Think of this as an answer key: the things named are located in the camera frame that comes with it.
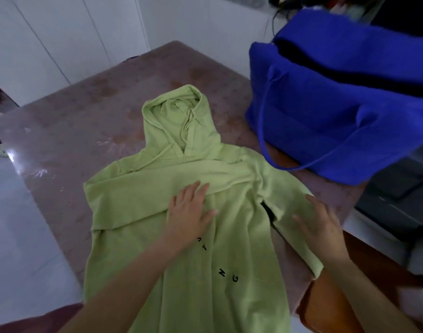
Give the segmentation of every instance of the forearm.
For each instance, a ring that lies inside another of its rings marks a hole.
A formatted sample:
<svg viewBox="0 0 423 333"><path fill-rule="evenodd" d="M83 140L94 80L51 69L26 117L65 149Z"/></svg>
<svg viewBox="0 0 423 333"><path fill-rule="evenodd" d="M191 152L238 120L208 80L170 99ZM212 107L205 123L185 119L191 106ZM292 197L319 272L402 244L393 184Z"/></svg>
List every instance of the forearm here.
<svg viewBox="0 0 423 333"><path fill-rule="evenodd" d="M163 239L155 242L90 299L60 333L126 333L176 255Z"/></svg>
<svg viewBox="0 0 423 333"><path fill-rule="evenodd" d="M419 333L408 319L352 262L327 267L365 333Z"/></svg>

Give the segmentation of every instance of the blue bag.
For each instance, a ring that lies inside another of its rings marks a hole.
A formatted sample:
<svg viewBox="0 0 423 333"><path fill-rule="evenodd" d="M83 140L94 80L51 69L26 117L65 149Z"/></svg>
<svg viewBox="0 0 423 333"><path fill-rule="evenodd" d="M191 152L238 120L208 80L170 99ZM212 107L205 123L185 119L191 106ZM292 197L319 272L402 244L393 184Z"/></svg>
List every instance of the blue bag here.
<svg viewBox="0 0 423 333"><path fill-rule="evenodd" d="M423 38L302 10L280 39L303 51L302 65L274 44L253 43L249 53L246 118L273 167L357 185L423 145ZM265 141L301 165L278 166Z"/></svg>

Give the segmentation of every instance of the bag handle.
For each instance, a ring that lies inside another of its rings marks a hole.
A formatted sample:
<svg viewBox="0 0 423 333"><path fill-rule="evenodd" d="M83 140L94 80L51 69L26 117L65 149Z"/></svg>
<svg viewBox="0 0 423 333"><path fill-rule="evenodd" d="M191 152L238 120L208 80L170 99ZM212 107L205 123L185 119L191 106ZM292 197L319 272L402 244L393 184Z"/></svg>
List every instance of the bag handle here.
<svg viewBox="0 0 423 333"><path fill-rule="evenodd" d="M359 123L357 122L357 128L355 129L355 131L352 132L351 135L349 135L341 144L339 144L338 146L336 146L334 149L332 149L331 151L329 151L328 153L320 156L319 158L308 162L304 165L300 165L297 167L292 167L292 168L287 168L287 167L282 167L280 165L278 165L270 156L269 152L267 151L266 148L266 143L264 140L264 106L265 106L265 102L267 99L267 94L268 91L270 89L271 84L274 81L277 81L279 79L282 78L282 75L275 77L274 76L274 66L270 66L268 69L268 73L267 73L267 85L266 88L264 90L263 96L261 98L261 106L259 107L259 112L258 112L258 127L257 127L257 131L256 133L258 134L258 140L259 140L259 145L261 146L261 151L262 154L264 156L264 158L267 160L267 162L272 165L272 167L279 169L279 170L286 170L286 171L291 171L291 170L302 170L305 168L308 168L312 165L314 165L315 163L323 160L325 157L328 157L330 154L332 154L333 152L335 152L336 150L338 150L339 148L341 148L341 146L347 144L347 142L361 129L363 129L364 127L368 127L370 124L367 124L366 126L359 126Z"/></svg>

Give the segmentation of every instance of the hoodie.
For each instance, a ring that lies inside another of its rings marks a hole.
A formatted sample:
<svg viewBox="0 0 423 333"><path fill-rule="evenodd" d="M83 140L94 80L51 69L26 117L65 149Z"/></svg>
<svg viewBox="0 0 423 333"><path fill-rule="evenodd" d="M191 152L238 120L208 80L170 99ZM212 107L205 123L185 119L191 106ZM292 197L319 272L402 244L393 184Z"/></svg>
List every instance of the hoodie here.
<svg viewBox="0 0 423 333"><path fill-rule="evenodd" d="M142 115L145 148L84 186L93 211L85 301L161 235L170 198L201 180L210 183L204 210L219 215L165 270L130 332L289 332L267 209L319 276L322 264L292 220L314 217L310 191L259 153L221 143L208 100L192 85L147 101Z"/></svg>

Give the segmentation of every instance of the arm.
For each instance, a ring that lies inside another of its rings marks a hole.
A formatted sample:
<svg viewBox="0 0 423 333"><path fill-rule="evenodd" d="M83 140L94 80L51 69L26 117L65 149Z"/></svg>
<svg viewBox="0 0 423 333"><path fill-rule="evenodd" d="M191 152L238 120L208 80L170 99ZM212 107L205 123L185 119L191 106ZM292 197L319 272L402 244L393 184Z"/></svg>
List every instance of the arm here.
<svg viewBox="0 0 423 333"><path fill-rule="evenodd" d="M153 245L86 303L59 333L126 333L167 266L203 234L216 210L202 215L209 184L188 185L173 196L167 226Z"/></svg>
<svg viewBox="0 0 423 333"><path fill-rule="evenodd" d="M306 195L316 211L310 223L297 215L306 242L343 291L366 333L420 333L408 319L351 261L339 220L333 210L314 196Z"/></svg>

